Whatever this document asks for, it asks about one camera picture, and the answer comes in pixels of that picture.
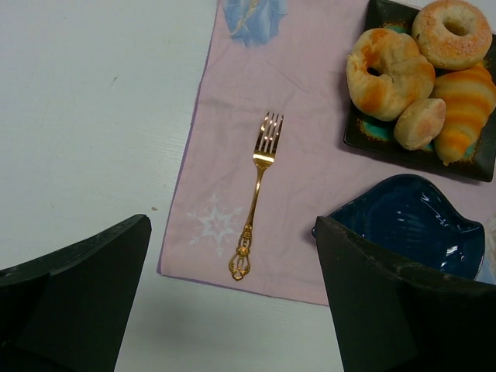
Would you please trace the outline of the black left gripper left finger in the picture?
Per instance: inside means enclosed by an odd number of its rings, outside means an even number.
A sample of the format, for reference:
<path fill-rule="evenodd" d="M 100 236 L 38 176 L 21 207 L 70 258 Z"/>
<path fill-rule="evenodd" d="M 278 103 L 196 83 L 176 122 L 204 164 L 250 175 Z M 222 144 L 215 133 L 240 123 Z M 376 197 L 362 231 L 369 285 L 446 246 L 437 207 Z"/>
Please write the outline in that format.
<path fill-rule="evenodd" d="M 1 271 L 3 371 L 112 371 L 151 235 L 134 215 Z"/>

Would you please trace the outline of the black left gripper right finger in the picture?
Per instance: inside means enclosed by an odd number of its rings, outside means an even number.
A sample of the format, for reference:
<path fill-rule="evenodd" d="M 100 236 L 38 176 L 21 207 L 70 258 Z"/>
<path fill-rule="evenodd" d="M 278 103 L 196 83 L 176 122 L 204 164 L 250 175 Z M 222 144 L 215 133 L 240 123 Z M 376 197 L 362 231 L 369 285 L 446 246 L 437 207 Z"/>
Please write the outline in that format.
<path fill-rule="evenodd" d="M 444 274 L 347 229 L 315 224 L 346 371 L 493 371 L 495 288 Z"/>

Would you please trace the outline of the striped orange croissant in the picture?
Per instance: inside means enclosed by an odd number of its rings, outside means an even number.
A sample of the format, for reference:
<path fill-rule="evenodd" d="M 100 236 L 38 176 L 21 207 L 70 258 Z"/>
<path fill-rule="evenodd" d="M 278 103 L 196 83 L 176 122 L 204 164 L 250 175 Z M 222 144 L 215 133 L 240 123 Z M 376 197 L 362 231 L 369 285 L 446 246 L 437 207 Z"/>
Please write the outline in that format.
<path fill-rule="evenodd" d="M 437 77 L 431 96 L 446 103 L 446 117 L 434 139 L 434 148 L 438 158 L 448 165 L 462 159 L 479 139 L 495 109 L 495 84 L 479 62 Z"/>

